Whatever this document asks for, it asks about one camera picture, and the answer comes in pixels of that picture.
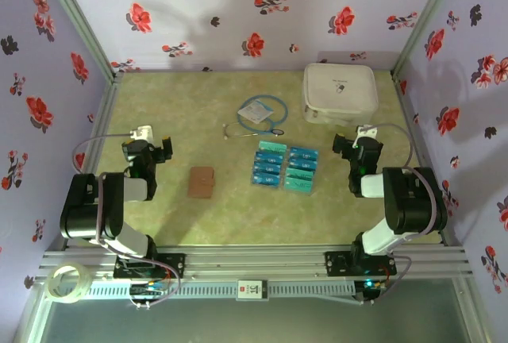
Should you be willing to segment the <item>brown card holder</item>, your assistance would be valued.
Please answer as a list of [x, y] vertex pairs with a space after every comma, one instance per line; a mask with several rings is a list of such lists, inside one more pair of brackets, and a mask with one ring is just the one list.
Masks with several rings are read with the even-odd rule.
[[212, 167], [191, 167], [187, 196], [190, 198], [211, 198], [214, 192], [215, 177]]

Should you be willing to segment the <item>teal credit card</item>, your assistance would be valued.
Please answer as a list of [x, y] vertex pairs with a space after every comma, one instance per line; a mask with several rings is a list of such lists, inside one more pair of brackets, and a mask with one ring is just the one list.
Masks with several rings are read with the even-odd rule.
[[314, 179], [314, 172], [308, 170], [302, 170], [298, 168], [287, 168], [286, 177], [292, 179], [300, 179], [312, 182]]
[[258, 150], [260, 152], [269, 152], [284, 155], [287, 151], [287, 146], [285, 144], [276, 143], [272, 141], [260, 141], [258, 145]]
[[287, 177], [284, 180], [284, 189], [310, 194], [313, 189], [313, 182], [306, 179]]

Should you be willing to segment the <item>white zip pouch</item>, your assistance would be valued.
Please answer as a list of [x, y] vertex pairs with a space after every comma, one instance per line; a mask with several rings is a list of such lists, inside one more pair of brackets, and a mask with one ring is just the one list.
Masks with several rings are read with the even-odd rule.
[[364, 65], [313, 63], [302, 81], [302, 116], [312, 124], [357, 126], [379, 108], [373, 70]]

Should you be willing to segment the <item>blue stethoscope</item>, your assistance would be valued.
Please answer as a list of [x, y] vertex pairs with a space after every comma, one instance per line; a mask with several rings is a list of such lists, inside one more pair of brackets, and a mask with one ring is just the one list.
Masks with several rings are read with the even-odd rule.
[[[271, 119], [271, 116], [264, 121], [262, 121], [260, 124], [254, 124], [244, 118], [241, 118], [237, 114], [237, 121], [236, 122], [230, 122], [222, 125], [222, 136], [225, 140], [237, 138], [237, 137], [259, 137], [259, 136], [267, 136], [267, 135], [273, 135], [275, 137], [280, 137], [284, 134], [284, 131], [280, 129], [280, 125], [282, 125], [289, 115], [289, 110], [287, 107], [287, 104], [280, 98], [270, 95], [270, 94], [258, 94], [255, 96], [252, 96], [251, 98], [248, 98], [243, 102], [243, 104], [240, 106], [243, 107], [250, 103], [254, 99], [259, 99], [261, 102], [263, 102], [265, 105], [265, 100], [270, 100], [276, 102], [278, 105], [280, 105], [283, 109], [283, 115], [282, 117], [274, 121]], [[233, 125], [239, 125], [241, 128], [246, 130], [246, 133], [242, 134], [234, 134], [229, 132], [229, 128]]]

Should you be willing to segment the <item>white blue paper packet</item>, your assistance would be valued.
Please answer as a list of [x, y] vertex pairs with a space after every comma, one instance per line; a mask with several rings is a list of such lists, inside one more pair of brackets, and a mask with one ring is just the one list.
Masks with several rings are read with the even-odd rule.
[[274, 113], [274, 110], [265, 105], [259, 99], [254, 99], [247, 105], [241, 107], [237, 114], [254, 124], [260, 124], [265, 119], [269, 118]]

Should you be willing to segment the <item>clear tape roll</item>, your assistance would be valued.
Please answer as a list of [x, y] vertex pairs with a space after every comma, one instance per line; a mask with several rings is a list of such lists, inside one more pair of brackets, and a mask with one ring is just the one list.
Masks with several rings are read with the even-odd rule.
[[92, 282], [90, 271], [83, 265], [64, 263], [48, 274], [44, 294], [55, 303], [77, 303], [90, 290]]

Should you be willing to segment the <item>small white display label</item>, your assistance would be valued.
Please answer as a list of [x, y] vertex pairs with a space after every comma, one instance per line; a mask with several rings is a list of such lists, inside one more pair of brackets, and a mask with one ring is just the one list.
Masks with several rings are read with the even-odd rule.
[[261, 279], [239, 279], [237, 301], [268, 301], [268, 281]]

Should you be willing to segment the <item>aluminium side rail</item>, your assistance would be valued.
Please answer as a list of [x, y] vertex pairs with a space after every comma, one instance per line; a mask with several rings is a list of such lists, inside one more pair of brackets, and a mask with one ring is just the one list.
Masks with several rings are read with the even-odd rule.
[[[400, 85], [399, 85], [400, 84], [399, 78], [397, 77], [397, 75], [394, 75], [393, 71], [390, 71], [390, 78], [394, 84], [394, 88], [396, 90], [398, 100], [400, 102], [400, 106], [401, 106], [402, 113], [403, 113], [403, 116], [405, 119], [408, 133], [411, 135], [411, 138], [412, 138], [412, 144], [413, 144], [413, 149], [414, 149], [414, 157], [412, 158], [412, 162], [413, 163], [417, 162], [416, 163], [417, 166], [429, 167], [429, 168], [433, 169], [433, 172], [434, 172], [434, 175], [435, 175], [436, 181], [437, 181], [437, 186], [438, 186], [439, 190], [441, 191], [441, 197], [444, 197], [445, 190], [442, 187], [443, 178], [441, 177], [440, 174], [437, 173], [437, 171], [434, 169], [434, 167], [432, 165], [432, 162], [428, 159], [428, 156], [427, 156], [428, 151], [425, 146], [425, 141], [421, 137], [421, 130], [419, 129], [419, 126], [413, 120], [413, 116], [414, 116], [413, 111], [409, 107], [407, 107], [404, 103], [403, 94], [402, 94], [402, 91], [401, 91]], [[454, 220], [454, 218], [451, 216], [451, 214], [449, 214], [447, 225], [439, 233], [432, 232], [429, 235], [426, 235], [425, 237], [421, 236], [419, 238], [414, 238], [413, 240], [411, 240], [411, 242], [418, 242], [418, 241], [429, 242], [429, 241], [431, 241], [431, 237], [436, 237], [437, 235], [439, 235], [441, 243], [443, 245], [461, 246], [462, 244], [460, 243], [460, 241], [457, 240], [457, 238], [454, 234], [453, 228], [452, 228], [453, 220]]]
[[[91, 131], [92, 137], [98, 137], [99, 135], [106, 135], [108, 133], [108, 128], [110, 126], [123, 75], [123, 73], [116, 75], [114, 80], [106, 85], [100, 102], [100, 107], [96, 115], [96, 121], [94, 122], [94, 126]], [[97, 138], [96, 140], [89, 141], [84, 144], [86, 147], [86, 156], [82, 169], [85, 173], [95, 174], [97, 172], [105, 141], [106, 139]]]

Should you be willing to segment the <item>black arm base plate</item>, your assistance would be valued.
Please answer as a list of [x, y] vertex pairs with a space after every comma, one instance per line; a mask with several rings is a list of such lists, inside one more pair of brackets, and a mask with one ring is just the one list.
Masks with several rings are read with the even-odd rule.
[[394, 276], [397, 268], [388, 256], [354, 255], [350, 251], [325, 252], [328, 277], [338, 276]]
[[[183, 253], [160, 253], [155, 260], [174, 268], [183, 278], [186, 267], [186, 255]], [[159, 265], [117, 257], [113, 277], [115, 279], [163, 279], [166, 269]]]

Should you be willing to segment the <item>aluminium frame post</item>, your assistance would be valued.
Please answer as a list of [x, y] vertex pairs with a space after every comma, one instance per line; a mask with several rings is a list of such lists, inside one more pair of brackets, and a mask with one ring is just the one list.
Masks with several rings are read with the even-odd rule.
[[106, 80], [114, 83], [116, 74], [77, 0], [59, 1]]
[[424, 33], [425, 27], [433, 19], [433, 16], [439, 9], [442, 1], [443, 0], [427, 0], [423, 11], [419, 15], [418, 21], [414, 26], [413, 31], [411, 32], [406, 44], [404, 45], [404, 48], [399, 55], [399, 58], [395, 63], [394, 68], [391, 70], [391, 76], [393, 79], [398, 78], [399, 73], [409, 60], [411, 53], [416, 48], [417, 42], [420, 40], [421, 35]]

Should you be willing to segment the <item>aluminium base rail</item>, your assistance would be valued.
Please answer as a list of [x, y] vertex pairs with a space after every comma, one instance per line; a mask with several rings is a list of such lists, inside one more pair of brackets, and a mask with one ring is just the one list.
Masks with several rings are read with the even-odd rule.
[[[183, 280], [235, 282], [239, 279], [268, 281], [327, 281], [332, 261], [327, 252], [347, 251], [347, 245], [180, 245], [161, 247], [161, 253], [186, 256]], [[96, 245], [71, 246], [44, 253], [39, 268], [31, 275], [43, 283], [50, 272], [65, 263], [79, 263], [95, 280], [111, 280], [115, 256]], [[405, 244], [394, 251], [391, 263], [404, 279], [470, 278], [471, 265], [458, 246]]]

